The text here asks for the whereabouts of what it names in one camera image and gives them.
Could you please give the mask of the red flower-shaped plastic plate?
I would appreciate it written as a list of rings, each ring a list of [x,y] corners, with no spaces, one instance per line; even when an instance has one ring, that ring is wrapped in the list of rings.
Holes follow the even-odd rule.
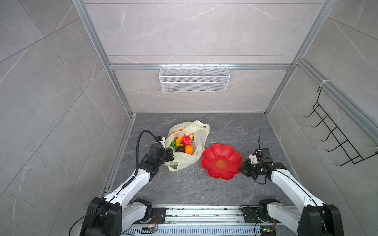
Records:
[[[202,167],[214,179],[232,180],[240,174],[243,157],[232,146],[214,144],[203,152]]]

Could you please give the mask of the cream translucent plastic bag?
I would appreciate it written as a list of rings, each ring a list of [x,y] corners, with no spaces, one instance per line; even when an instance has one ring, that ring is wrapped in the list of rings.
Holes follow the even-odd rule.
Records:
[[[183,122],[170,128],[165,147],[173,151],[174,160],[165,163],[176,172],[200,160],[210,134],[209,124],[200,121]]]

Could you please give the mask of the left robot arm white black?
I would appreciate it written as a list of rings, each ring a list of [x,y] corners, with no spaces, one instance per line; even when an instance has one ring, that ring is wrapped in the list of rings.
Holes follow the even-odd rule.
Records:
[[[163,142],[152,144],[143,161],[137,164],[138,169],[122,185],[90,202],[79,235],[120,236],[135,222],[149,221],[151,202],[137,199],[130,204],[130,201],[152,180],[161,165],[173,160],[172,148],[166,148]]]

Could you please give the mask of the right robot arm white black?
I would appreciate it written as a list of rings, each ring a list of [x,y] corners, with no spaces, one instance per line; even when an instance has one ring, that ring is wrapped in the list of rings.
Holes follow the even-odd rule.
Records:
[[[297,211],[294,211],[276,199],[260,200],[257,209],[260,222],[276,220],[298,236],[344,235],[338,208],[317,198],[293,177],[285,165],[274,162],[269,149],[256,149],[238,170],[254,181],[259,176],[272,181],[297,207]]]

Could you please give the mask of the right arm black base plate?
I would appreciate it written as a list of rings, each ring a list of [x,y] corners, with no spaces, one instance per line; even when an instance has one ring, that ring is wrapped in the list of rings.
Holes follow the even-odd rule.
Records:
[[[240,211],[242,212],[245,223],[263,223],[258,215],[257,206],[241,205]]]

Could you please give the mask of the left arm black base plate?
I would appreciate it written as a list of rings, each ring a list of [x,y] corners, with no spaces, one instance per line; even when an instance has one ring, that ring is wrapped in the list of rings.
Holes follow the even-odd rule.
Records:
[[[154,207],[147,209],[145,216],[140,220],[142,224],[163,224],[166,218],[167,208]]]

